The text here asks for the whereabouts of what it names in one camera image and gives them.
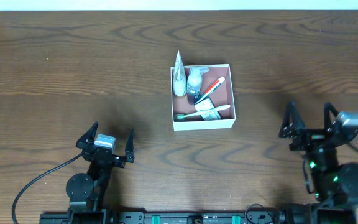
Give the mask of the white pink-lined box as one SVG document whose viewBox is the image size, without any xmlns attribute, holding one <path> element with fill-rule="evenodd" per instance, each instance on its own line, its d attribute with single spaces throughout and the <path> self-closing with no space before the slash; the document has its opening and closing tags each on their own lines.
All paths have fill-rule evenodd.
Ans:
<svg viewBox="0 0 358 224">
<path fill-rule="evenodd" d="M 214 91 L 209 99 L 214 107 L 222 105 L 230 105 L 231 107 L 218 111 L 221 115 L 219 120 L 205 121 L 200 116 L 190 117 L 185 121 L 175 121 L 176 114 L 191 114 L 196 112 L 195 106 L 187 101 L 186 95 L 177 97 L 173 93 L 173 72 L 174 67 L 170 68 L 170 94 L 171 94 L 171 114 L 174 131 L 191 131 L 203 129 L 225 129 L 232 128 L 236 120 L 236 109 L 234 103 L 233 87 L 231 80 L 231 69 L 229 64 L 216 64 L 216 65 L 187 65 L 184 66 L 186 76 L 188 76 L 190 68 L 192 67 L 208 67 L 209 72 L 203 75 L 203 83 L 201 86 L 201 93 L 204 93 L 219 77 L 224 77 L 223 83 Z"/>
</svg>

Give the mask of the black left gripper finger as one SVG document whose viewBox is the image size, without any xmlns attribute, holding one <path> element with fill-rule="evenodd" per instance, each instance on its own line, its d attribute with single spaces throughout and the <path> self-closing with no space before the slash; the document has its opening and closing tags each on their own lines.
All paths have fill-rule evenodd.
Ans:
<svg viewBox="0 0 358 224">
<path fill-rule="evenodd" d="M 96 132 L 98 129 L 98 122 L 95 121 L 92 127 L 87 130 L 76 142 L 76 147 L 78 149 L 86 149 L 88 146 L 93 145 Z"/>
<path fill-rule="evenodd" d="M 125 148 L 125 158 L 126 162 L 133 163 L 135 159 L 134 155 L 134 130 L 132 129 L 127 140 L 126 148 Z"/>
</svg>

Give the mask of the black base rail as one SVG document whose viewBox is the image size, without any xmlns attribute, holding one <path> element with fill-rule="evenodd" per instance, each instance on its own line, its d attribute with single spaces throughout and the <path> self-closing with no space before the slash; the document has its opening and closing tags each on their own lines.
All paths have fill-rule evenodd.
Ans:
<svg viewBox="0 0 358 224">
<path fill-rule="evenodd" d="M 287 223 L 283 212 L 249 210 L 242 213 L 43 213 L 41 224 L 99 223 L 99 224 L 243 224 L 243 223 Z"/>
</svg>

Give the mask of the teal white toothpaste tube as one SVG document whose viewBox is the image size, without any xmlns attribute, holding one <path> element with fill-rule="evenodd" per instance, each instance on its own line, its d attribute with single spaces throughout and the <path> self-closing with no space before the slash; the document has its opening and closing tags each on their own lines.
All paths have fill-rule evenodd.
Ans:
<svg viewBox="0 0 358 224">
<path fill-rule="evenodd" d="M 225 81 L 225 77 L 219 77 L 199 98 L 199 100 L 195 103 L 201 103 L 207 97 L 210 96 L 223 82 Z"/>
</svg>

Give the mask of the clear foam pump bottle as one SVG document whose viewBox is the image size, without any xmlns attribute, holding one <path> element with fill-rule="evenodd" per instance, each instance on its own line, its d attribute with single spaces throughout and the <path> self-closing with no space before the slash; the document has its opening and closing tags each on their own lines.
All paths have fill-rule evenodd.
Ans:
<svg viewBox="0 0 358 224">
<path fill-rule="evenodd" d="M 187 100 L 194 105 L 200 98 L 203 74 L 209 72 L 208 67 L 192 67 L 187 79 Z"/>
</svg>

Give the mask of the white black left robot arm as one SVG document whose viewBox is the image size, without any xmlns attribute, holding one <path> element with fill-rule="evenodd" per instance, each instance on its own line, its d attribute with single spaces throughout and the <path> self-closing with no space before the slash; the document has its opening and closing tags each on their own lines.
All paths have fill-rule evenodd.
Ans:
<svg viewBox="0 0 358 224">
<path fill-rule="evenodd" d="M 117 213 L 104 206 L 104 194 L 112 170 L 133 163 L 134 132 L 131 131 L 123 156 L 115 154 L 116 138 L 97 135 L 95 122 L 76 142 L 81 156 L 90 163 L 88 171 L 73 175 L 66 184 L 69 197 L 68 223 L 118 223 Z"/>
</svg>

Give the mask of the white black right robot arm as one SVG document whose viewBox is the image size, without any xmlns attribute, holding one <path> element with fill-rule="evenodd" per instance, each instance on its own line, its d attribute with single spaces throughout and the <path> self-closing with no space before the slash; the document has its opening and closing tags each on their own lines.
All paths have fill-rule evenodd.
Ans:
<svg viewBox="0 0 358 224">
<path fill-rule="evenodd" d="M 308 129 L 295 106 L 285 109 L 278 136 L 290 139 L 291 151 L 302 151 L 306 190 L 317 200 L 311 204 L 289 204 L 275 223 L 356 223 L 358 208 L 358 163 L 340 164 L 337 148 L 350 145 L 358 135 L 358 113 L 324 106 L 324 127 Z"/>
</svg>

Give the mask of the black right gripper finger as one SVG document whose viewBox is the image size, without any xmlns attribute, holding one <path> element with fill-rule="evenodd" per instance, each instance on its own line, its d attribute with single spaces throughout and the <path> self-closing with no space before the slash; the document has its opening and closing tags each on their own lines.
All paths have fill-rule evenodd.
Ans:
<svg viewBox="0 0 358 224">
<path fill-rule="evenodd" d="M 333 106 L 332 103 L 327 102 L 324 104 L 324 130 L 327 133 L 333 133 L 334 132 L 334 124 L 331 121 L 331 114 L 336 117 L 339 112 L 338 110 Z"/>
<path fill-rule="evenodd" d="M 279 138 L 293 139 L 304 129 L 306 129 L 306 126 L 300 117 L 295 102 L 290 101 L 286 106 L 283 123 L 278 136 Z"/>
</svg>

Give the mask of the green white toothbrush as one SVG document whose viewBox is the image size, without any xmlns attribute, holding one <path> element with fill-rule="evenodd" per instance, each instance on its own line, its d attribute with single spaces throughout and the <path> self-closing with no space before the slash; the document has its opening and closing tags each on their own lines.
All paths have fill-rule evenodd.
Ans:
<svg viewBox="0 0 358 224">
<path fill-rule="evenodd" d="M 227 110 L 230 107 L 231 107 L 231 105 L 222 105 L 222 106 L 218 106 L 216 108 L 212 108 L 212 109 L 209 109 L 209 110 L 201 110 L 201 111 L 197 111 L 197 112 L 194 112 L 194 113 L 191 113 L 191 114 L 176 114 L 173 117 L 173 120 L 174 121 L 184 121 L 187 118 L 192 117 L 192 116 L 201 116 L 202 114 L 206 114 L 206 113 L 212 113 L 212 112 L 215 112 L 215 111 Z"/>
</svg>

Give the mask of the white Pantene tube gold cap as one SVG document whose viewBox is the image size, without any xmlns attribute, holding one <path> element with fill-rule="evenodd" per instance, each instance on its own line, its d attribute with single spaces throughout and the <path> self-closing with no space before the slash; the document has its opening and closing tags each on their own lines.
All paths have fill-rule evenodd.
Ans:
<svg viewBox="0 0 358 224">
<path fill-rule="evenodd" d="M 172 81 L 173 93 L 177 97 L 183 97 L 186 95 L 186 81 L 185 68 L 181 59 L 180 51 L 178 51 L 175 59 Z"/>
</svg>

